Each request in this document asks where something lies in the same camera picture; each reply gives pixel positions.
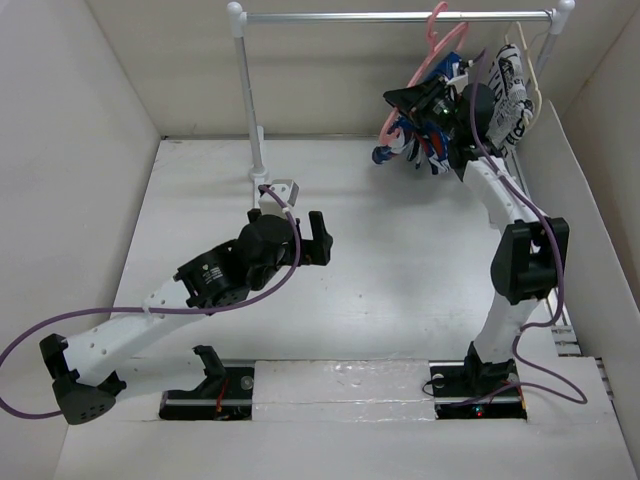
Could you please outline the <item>pink plastic hanger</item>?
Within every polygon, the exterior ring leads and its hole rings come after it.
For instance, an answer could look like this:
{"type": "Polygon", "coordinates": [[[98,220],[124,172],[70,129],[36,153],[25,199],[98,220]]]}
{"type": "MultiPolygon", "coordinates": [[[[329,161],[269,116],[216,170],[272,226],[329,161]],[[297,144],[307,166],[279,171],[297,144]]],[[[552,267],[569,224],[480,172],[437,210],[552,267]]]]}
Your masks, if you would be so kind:
{"type": "MultiPolygon", "coordinates": [[[[434,24],[438,16],[447,11],[448,2],[440,1],[434,7],[429,19],[426,21],[426,43],[428,45],[428,54],[414,72],[413,76],[407,83],[407,87],[413,87],[418,83],[418,81],[428,70],[428,67],[431,65],[431,63],[444,51],[444,49],[452,40],[458,40],[458,49],[460,49],[464,45],[469,29],[469,23],[466,21],[459,22],[441,40],[438,39],[438,34],[434,29],[434,24]]],[[[393,122],[398,117],[399,110],[394,107],[380,129],[378,135],[378,142],[380,145],[389,146],[392,141],[399,136],[399,134],[396,132],[397,128],[392,126],[393,122]]]]}

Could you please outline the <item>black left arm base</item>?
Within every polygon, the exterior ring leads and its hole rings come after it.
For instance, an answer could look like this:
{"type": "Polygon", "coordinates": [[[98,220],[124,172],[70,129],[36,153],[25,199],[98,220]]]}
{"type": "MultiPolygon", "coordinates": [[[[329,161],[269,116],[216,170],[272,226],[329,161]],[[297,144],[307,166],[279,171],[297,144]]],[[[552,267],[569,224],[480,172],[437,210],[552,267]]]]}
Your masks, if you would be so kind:
{"type": "Polygon", "coordinates": [[[252,418],[255,361],[223,362],[212,346],[193,349],[204,379],[192,390],[163,393],[159,418],[166,421],[246,421],[252,418]]]}

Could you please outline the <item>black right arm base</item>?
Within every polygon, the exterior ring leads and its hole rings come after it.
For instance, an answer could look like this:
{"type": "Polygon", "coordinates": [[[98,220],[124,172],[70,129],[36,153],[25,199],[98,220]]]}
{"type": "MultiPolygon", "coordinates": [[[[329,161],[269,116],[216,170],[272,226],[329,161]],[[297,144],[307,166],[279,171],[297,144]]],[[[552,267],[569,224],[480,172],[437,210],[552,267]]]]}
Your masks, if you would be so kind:
{"type": "Polygon", "coordinates": [[[463,360],[430,361],[422,391],[434,399],[437,420],[526,420],[518,381],[512,358],[483,362],[470,346],[463,360]]]}

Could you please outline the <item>blue white red patterned trousers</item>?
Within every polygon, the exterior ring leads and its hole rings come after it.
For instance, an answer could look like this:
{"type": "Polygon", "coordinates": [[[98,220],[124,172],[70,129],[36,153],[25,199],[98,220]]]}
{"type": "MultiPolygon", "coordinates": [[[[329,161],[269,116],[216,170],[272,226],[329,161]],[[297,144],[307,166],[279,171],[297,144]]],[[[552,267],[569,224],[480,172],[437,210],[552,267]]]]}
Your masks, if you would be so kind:
{"type": "MultiPolygon", "coordinates": [[[[436,76],[444,76],[447,82],[451,76],[452,64],[461,60],[463,58],[457,52],[448,53],[433,69],[425,73],[416,85],[436,76]]],[[[434,175],[450,170],[449,150],[452,141],[444,134],[435,129],[429,129],[426,133],[416,133],[400,116],[392,126],[397,128],[399,136],[389,146],[382,146],[378,142],[371,153],[371,159],[375,164],[382,165],[403,155],[417,169],[427,165],[434,175]]]]}

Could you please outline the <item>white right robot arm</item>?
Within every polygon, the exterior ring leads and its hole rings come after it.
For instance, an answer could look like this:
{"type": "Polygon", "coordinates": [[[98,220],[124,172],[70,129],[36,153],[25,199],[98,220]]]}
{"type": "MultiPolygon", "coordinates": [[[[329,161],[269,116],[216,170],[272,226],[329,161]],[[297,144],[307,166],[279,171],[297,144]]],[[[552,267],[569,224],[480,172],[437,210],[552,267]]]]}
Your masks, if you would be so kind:
{"type": "Polygon", "coordinates": [[[560,283],[568,223],[548,217],[525,195],[491,145],[496,99],[489,86],[475,82],[458,91],[438,76],[388,90],[383,98],[415,131],[434,127],[444,135],[451,169],[500,231],[490,266],[492,305],[457,376],[471,392],[486,393],[512,374],[514,340],[538,303],[560,283]]]}

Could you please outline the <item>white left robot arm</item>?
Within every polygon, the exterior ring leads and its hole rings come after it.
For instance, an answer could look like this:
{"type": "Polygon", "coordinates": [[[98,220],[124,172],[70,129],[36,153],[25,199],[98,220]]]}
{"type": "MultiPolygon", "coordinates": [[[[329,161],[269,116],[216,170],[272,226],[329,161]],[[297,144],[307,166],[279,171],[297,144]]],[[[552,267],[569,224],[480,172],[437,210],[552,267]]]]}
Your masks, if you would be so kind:
{"type": "Polygon", "coordinates": [[[134,395],[138,380],[124,365],[136,354],[177,329],[217,313],[252,305],[271,295],[268,282],[281,268],[325,266],[333,238],[321,212],[312,211],[312,237],[301,237],[299,222],[282,208],[248,213],[238,238],[200,254],[177,269],[171,286],[183,286],[182,308],[167,307],[162,293],[148,309],[116,307],[112,318],[92,331],[64,338],[51,334],[40,342],[61,415],[81,425],[134,395]]]}

